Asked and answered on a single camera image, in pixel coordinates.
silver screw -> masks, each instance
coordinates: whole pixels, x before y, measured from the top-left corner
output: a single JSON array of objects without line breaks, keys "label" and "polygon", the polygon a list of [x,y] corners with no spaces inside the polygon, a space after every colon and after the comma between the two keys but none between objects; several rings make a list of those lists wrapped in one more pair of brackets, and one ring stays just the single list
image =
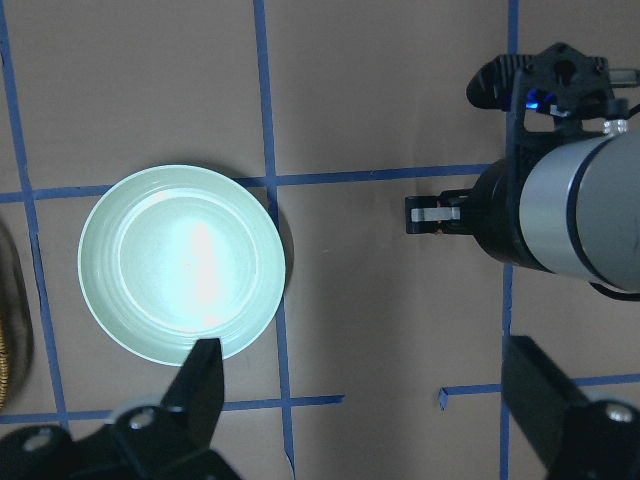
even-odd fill
[{"label": "silver screw", "polygon": [[605,413],[614,422],[631,423],[633,421],[633,412],[620,403],[608,403]]},{"label": "silver screw", "polygon": [[134,430],[142,430],[153,423],[155,412],[153,408],[145,408],[140,413],[136,413],[129,420],[129,426]]},{"label": "silver screw", "polygon": [[46,446],[51,441],[53,432],[50,428],[41,428],[38,433],[32,435],[24,442],[22,446],[25,452],[35,452],[36,450]]}]

light green plate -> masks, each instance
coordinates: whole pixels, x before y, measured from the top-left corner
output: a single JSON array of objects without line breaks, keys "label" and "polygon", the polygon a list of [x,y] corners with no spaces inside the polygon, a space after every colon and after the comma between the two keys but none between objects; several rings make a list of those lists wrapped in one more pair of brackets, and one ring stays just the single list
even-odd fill
[{"label": "light green plate", "polygon": [[96,204],[78,249],[82,293],[100,326],[131,352],[181,365],[198,338],[228,358],[273,318],[284,288],[282,243],[262,205],[204,168],[143,170]]}]

plate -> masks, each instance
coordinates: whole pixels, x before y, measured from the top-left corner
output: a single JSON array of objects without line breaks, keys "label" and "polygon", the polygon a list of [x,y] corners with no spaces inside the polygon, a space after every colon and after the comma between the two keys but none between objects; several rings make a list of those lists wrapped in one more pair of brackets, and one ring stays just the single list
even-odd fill
[{"label": "plate", "polygon": [[127,350],[181,365],[198,338],[228,358],[273,318],[284,289],[278,232],[233,180],[168,165],[114,185],[91,211],[78,248],[85,301]]}]

